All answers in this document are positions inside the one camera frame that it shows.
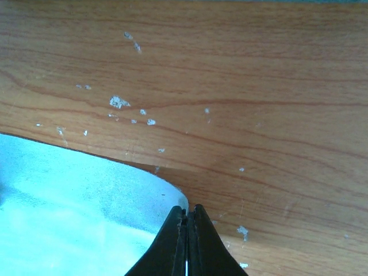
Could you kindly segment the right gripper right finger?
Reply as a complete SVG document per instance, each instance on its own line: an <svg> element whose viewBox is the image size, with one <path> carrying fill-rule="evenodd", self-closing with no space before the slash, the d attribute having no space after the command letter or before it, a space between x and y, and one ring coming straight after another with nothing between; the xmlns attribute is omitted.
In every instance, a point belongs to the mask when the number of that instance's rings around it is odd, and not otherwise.
<svg viewBox="0 0 368 276"><path fill-rule="evenodd" d="M188 230L189 275L247 275L226 249L203 205L188 213Z"/></svg>

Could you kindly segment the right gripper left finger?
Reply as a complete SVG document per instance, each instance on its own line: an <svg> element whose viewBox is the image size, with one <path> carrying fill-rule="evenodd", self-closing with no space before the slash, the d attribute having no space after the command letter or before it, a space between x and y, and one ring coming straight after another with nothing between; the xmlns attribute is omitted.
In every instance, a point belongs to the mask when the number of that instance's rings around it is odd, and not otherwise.
<svg viewBox="0 0 368 276"><path fill-rule="evenodd" d="M127 275L186 275L187 215L180 206L169 212L149 249Z"/></svg>

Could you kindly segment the light blue cleaning cloth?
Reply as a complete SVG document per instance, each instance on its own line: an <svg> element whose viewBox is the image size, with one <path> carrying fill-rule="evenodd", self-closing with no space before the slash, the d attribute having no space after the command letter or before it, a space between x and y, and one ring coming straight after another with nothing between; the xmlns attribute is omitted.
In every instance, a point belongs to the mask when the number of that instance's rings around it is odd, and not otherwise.
<svg viewBox="0 0 368 276"><path fill-rule="evenodd" d="M186 196L146 171L1 135L2 275L125 275L174 206Z"/></svg>

